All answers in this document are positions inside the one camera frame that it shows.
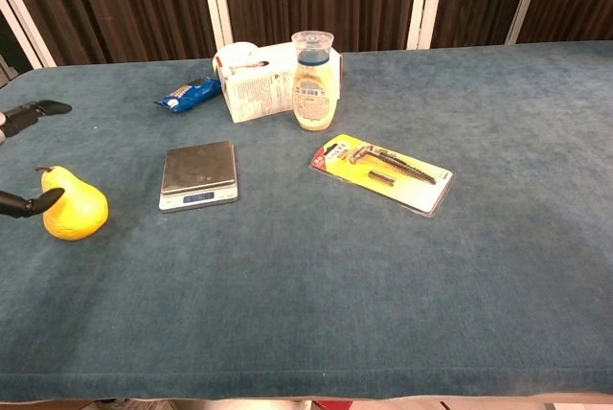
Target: clear plastic lid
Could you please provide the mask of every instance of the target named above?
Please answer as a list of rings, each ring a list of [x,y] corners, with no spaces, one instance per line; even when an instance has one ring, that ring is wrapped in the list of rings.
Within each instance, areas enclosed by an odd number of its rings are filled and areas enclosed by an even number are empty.
[[[291,36],[296,47],[298,63],[314,67],[329,60],[329,48],[334,41],[334,35],[328,32],[307,30]]]

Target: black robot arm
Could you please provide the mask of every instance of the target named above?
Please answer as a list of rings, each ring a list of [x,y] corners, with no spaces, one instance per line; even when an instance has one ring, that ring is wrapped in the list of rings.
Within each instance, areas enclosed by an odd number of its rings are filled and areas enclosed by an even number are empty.
[[[0,216],[37,216],[53,206],[64,194],[63,188],[52,188],[34,199],[0,191]]]

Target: blue packet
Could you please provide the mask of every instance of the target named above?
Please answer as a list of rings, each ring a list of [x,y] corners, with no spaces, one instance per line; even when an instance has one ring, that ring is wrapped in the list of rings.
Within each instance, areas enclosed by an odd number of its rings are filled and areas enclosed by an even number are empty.
[[[214,78],[205,77],[204,79],[189,82],[175,91],[168,94],[161,102],[162,105],[172,113],[194,108],[199,103],[216,96],[221,92],[221,81]]]

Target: label on jar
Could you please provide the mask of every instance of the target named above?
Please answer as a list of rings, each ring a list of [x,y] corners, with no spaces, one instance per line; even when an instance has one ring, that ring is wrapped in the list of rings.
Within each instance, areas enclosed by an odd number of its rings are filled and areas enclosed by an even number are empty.
[[[294,111],[303,118],[324,120],[329,114],[329,96],[317,80],[297,80],[293,101]]]

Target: digital kitchen scale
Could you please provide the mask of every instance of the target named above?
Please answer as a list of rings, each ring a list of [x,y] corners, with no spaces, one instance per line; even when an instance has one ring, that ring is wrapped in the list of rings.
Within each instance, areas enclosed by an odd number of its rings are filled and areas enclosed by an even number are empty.
[[[213,206],[237,199],[237,165],[230,142],[166,152],[160,191],[162,212]]]

